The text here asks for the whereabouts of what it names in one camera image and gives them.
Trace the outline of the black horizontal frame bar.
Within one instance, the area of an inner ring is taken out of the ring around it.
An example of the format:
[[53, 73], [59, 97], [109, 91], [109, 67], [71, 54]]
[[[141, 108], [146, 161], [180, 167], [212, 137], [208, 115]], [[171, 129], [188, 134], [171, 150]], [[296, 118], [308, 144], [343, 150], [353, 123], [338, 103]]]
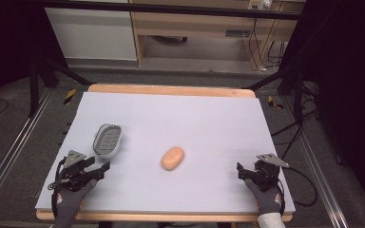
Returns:
[[169, 13], [187, 15], [224, 16], [240, 18], [261, 18], [280, 20], [300, 20], [304, 17], [301, 13], [278, 12], [252, 9], [220, 9], [206, 7], [188, 7], [171, 5], [107, 3], [74, 0], [37, 0], [39, 4], [47, 8], [73, 9], [73, 10], [113, 10], [147, 13]]

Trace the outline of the person's left hand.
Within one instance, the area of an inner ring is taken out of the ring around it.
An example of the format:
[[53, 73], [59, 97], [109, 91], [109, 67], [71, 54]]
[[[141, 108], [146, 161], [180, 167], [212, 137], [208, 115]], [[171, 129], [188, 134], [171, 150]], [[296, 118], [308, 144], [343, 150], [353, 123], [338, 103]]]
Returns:
[[56, 216], [54, 225], [57, 227], [71, 226], [76, 220], [83, 200], [86, 195], [96, 186], [97, 181], [89, 181], [85, 187], [77, 192], [61, 189], [54, 198], [56, 202]]

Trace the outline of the white cabinet panel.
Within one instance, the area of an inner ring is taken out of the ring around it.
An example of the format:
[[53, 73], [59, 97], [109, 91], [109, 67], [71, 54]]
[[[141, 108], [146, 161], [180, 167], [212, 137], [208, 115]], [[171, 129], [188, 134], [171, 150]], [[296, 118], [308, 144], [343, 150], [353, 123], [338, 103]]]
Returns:
[[137, 60], [128, 12], [46, 8], [46, 13], [66, 58]]

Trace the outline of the grey soap dish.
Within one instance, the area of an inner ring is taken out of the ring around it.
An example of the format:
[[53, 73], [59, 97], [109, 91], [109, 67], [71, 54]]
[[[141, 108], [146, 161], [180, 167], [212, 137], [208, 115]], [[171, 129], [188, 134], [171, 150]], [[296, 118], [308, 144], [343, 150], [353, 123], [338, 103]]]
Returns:
[[119, 125], [105, 123], [95, 135], [93, 150], [104, 159], [111, 159], [118, 154], [121, 146], [123, 129]]

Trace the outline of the person's right hand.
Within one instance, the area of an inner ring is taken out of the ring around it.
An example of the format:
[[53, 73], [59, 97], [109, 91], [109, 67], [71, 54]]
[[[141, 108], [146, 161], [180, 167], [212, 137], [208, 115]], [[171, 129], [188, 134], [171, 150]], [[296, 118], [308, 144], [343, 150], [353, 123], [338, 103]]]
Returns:
[[281, 214], [284, 203], [281, 191], [277, 186], [274, 186], [273, 188], [262, 192], [250, 179], [245, 180], [244, 183], [255, 196], [259, 212], [262, 215], [268, 213]]

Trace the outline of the black metal stand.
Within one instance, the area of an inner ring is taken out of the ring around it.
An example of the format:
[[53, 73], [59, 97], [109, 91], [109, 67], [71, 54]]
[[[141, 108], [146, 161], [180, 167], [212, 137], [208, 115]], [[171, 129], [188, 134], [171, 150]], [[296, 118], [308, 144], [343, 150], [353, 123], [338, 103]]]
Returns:
[[60, 65], [48, 57], [35, 57], [29, 62], [30, 117], [37, 112], [40, 106], [38, 78], [41, 78], [47, 87], [56, 87], [58, 85], [58, 80], [54, 75], [55, 70], [60, 71], [83, 86], [94, 85], [94, 82], [83, 78], [66, 66]]
[[281, 78], [281, 82], [278, 88], [278, 93], [280, 95], [288, 95], [289, 92], [294, 89], [295, 90], [295, 99], [294, 99], [294, 118], [295, 121], [302, 125], [303, 117], [301, 110], [301, 95], [302, 95], [302, 76], [299, 69], [296, 66], [286, 66], [283, 69], [280, 69], [278, 72], [262, 79], [261, 81], [246, 86], [245, 89], [249, 90], [257, 90], [262, 86], [266, 86], [269, 83], [274, 82], [278, 78]]

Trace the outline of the orange bread roll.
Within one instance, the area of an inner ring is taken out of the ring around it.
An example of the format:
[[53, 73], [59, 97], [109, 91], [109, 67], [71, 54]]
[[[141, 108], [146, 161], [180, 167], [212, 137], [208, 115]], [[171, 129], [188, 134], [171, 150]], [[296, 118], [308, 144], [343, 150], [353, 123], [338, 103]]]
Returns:
[[178, 147], [174, 146], [170, 148], [161, 159], [161, 166], [167, 171], [175, 169], [184, 158], [184, 151]]

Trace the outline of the wooden desk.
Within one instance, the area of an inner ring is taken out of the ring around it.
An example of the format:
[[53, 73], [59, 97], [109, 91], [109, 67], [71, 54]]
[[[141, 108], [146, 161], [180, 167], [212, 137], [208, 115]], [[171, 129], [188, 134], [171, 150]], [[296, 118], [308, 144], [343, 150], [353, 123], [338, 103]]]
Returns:
[[[248, 10], [249, 0], [128, 0], [132, 4], [171, 5]], [[303, 10], [306, 0], [272, 0], [266, 11]], [[133, 12], [134, 31], [138, 36], [240, 38], [254, 68], [264, 67], [263, 60], [273, 42], [290, 40], [295, 20], [240, 18], [224, 16]]]

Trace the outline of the yellow black floor tape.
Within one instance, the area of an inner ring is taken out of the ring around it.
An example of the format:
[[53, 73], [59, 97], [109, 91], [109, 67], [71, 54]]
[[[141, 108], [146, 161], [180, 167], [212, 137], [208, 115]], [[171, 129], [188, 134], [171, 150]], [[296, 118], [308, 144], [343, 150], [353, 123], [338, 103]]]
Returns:
[[70, 101], [72, 100], [74, 94], [76, 92], [76, 88], [72, 88], [68, 91], [66, 98], [64, 99], [63, 105], [69, 105]]
[[284, 105], [283, 104], [277, 104], [274, 100], [274, 97], [273, 96], [268, 96], [268, 105], [269, 106], [272, 106], [274, 108], [277, 108], [277, 109], [284, 109]]

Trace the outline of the white power strip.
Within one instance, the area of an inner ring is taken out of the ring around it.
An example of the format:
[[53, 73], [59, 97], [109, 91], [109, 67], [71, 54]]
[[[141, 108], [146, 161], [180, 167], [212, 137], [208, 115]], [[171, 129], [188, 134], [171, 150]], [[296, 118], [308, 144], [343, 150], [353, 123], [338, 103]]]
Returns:
[[269, 10], [272, 0], [249, 0], [247, 8], [250, 10]]

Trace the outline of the black curtain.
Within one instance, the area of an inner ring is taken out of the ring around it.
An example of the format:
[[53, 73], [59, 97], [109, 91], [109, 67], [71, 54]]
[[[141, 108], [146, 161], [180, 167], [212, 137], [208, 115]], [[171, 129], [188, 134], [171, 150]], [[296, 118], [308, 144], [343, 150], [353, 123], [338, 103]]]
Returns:
[[301, 73], [317, 83], [317, 106], [338, 152], [365, 191], [365, 0], [305, 0], [284, 55], [301, 55]]
[[34, 53], [67, 66], [44, 8], [0, 0], [0, 86], [27, 77]]

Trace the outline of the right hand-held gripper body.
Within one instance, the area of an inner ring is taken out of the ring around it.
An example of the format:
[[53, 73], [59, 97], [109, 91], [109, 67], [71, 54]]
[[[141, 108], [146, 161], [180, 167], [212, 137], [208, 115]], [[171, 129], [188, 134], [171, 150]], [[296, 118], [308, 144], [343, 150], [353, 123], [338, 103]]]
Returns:
[[258, 155], [258, 159], [255, 163], [256, 186], [261, 192], [266, 192], [278, 184], [280, 168], [288, 168], [289, 163], [275, 154]]

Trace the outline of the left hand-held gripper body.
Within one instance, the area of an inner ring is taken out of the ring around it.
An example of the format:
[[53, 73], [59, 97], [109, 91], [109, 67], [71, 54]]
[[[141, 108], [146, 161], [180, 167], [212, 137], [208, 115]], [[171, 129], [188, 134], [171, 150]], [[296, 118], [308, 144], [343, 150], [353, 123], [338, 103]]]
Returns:
[[88, 159], [85, 154], [69, 150], [64, 161], [64, 168], [60, 172], [60, 186], [71, 191], [79, 191], [86, 185], [83, 160]]

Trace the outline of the metal floor rail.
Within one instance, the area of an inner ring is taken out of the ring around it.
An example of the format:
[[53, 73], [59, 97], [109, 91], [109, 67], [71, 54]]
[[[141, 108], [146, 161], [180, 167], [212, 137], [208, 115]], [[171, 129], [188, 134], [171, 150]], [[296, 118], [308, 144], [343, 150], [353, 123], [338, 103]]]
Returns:
[[336, 196], [331, 188], [331, 185], [326, 179], [314, 151], [306, 137], [305, 132], [302, 132], [299, 137], [299, 143], [305, 160], [309, 166], [311, 175], [314, 179], [319, 198], [322, 200], [326, 212], [333, 224], [334, 228], [348, 228], [348, 222], [336, 200]]
[[53, 92], [52, 88], [45, 88], [41, 98], [37, 100], [37, 107], [33, 114], [27, 118], [26, 122], [22, 126], [20, 132], [17, 134], [15, 140], [10, 146], [6, 156], [0, 163], [0, 189], [6, 180], [11, 168], [14, 166], [18, 156], [27, 143], [29, 136], [31, 135], [34, 127], [38, 123], [42, 113], [44, 112], [47, 103]]

